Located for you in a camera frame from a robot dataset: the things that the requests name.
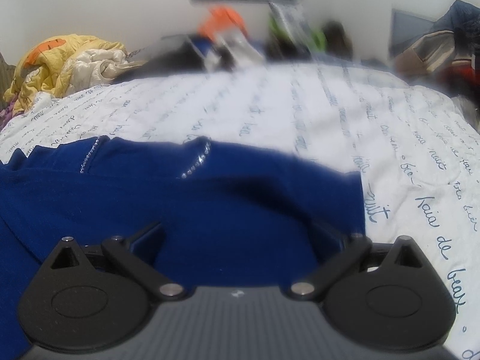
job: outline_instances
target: yellow comforter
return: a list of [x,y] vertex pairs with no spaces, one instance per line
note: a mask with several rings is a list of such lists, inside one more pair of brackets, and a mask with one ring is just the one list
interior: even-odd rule
[[125,46],[119,42],[72,34],[47,39],[25,54],[15,69],[10,88],[3,96],[6,104],[9,104],[18,93],[13,115],[30,109],[37,92],[63,97],[73,69],[73,64],[66,62],[90,49],[120,49],[125,52]]

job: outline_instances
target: black mount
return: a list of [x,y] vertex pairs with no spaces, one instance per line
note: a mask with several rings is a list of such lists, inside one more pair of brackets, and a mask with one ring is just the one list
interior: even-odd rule
[[[18,306],[20,324],[35,345],[64,353],[113,347],[141,330],[161,303],[186,299],[181,286],[150,265],[164,239],[158,223],[101,246],[82,248],[65,239],[42,264]],[[366,271],[370,267],[378,268]],[[292,286],[285,295],[317,303],[338,332],[377,350],[436,346],[455,320],[448,290],[406,236],[393,245],[355,238],[301,283],[311,290],[302,294]],[[165,285],[177,291],[162,293]]]

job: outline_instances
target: white bedsheet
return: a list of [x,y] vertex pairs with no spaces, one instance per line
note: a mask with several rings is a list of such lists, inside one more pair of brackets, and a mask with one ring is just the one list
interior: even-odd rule
[[480,359],[480,136],[446,96],[388,73],[314,64],[136,80],[61,100],[40,93],[0,134],[0,160],[103,134],[206,135],[361,171],[368,236],[415,238],[457,303],[447,347]]

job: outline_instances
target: orange object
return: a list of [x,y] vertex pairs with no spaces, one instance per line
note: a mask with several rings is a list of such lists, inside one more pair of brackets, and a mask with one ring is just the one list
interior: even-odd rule
[[243,34],[247,36],[245,23],[236,10],[221,5],[211,8],[210,14],[210,18],[198,28],[198,33],[201,36],[214,42],[217,32],[228,30],[231,27],[240,28]]
[[40,43],[28,55],[27,59],[25,60],[25,63],[23,64],[23,68],[27,68],[29,66],[35,66],[35,63],[37,62],[37,58],[40,54],[42,54],[44,51],[51,50],[54,47],[62,46],[66,42],[67,41],[64,39],[54,39],[54,40],[49,40],[48,42]]

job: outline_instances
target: blue garment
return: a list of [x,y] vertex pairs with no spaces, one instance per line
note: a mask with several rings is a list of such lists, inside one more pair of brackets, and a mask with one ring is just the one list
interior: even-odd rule
[[204,138],[100,137],[38,146],[28,158],[17,149],[0,164],[0,185],[1,359],[26,349],[16,306],[63,236],[98,244],[160,221],[166,238],[154,266],[192,287],[287,286],[339,251],[322,224],[365,233],[359,173]]

